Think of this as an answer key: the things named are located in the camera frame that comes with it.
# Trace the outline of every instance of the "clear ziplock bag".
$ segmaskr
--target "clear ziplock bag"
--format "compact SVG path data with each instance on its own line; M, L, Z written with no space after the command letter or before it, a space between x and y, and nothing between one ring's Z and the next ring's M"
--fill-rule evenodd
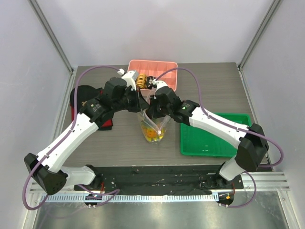
M146 101L148 103L150 103L150 96L155 94L155 91L156 89L153 88L147 95ZM171 118L170 116L165 116L162 118L150 119L144 110L138 113L138 119L145 139L148 142L160 142L165 135L166 126Z

